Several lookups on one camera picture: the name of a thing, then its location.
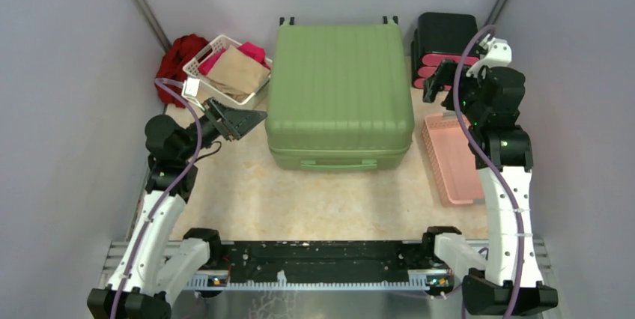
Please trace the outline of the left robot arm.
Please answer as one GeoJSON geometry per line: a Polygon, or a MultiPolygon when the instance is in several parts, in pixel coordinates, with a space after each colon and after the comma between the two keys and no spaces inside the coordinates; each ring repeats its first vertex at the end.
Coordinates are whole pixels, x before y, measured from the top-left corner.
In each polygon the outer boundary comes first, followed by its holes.
{"type": "Polygon", "coordinates": [[[169,237],[192,194],[199,153],[218,138],[242,139],[265,120],[266,112],[234,109],[214,99],[188,127],[165,114],[145,125],[150,174],[142,210],[114,273],[103,288],[91,290],[87,307],[94,318],[170,318],[172,306],[195,273],[213,270],[224,258],[219,233],[193,228],[177,252],[165,258],[169,237]]]}

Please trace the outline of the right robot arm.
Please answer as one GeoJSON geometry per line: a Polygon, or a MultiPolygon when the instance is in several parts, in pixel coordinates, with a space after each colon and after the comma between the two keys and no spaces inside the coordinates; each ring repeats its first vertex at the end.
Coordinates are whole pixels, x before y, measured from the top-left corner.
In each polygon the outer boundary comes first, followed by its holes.
{"type": "Polygon", "coordinates": [[[525,81],[509,67],[486,66],[472,75],[465,66],[444,60],[424,84],[426,103],[448,89],[443,105],[458,115],[484,192],[490,232],[486,255],[454,227],[430,227],[423,237],[422,260],[453,272],[471,315],[529,316],[559,303],[535,257],[529,208],[532,146],[517,123],[525,81]]]}

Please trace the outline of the green hard-shell suitcase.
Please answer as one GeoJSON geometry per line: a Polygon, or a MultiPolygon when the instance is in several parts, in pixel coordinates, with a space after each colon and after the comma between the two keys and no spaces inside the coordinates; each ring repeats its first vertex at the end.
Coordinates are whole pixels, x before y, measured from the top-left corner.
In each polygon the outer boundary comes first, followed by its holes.
{"type": "Polygon", "coordinates": [[[393,170],[410,149],[413,129],[396,16],[361,25],[281,18],[265,121],[279,168],[393,170]]]}

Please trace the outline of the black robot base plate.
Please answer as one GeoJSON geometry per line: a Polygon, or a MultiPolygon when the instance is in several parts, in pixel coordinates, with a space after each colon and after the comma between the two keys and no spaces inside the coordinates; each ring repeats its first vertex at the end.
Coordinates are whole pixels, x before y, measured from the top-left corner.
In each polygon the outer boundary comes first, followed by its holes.
{"type": "Polygon", "coordinates": [[[234,241],[217,263],[231,284],[425,285],[451,273],[407,240],[234,241]]]}

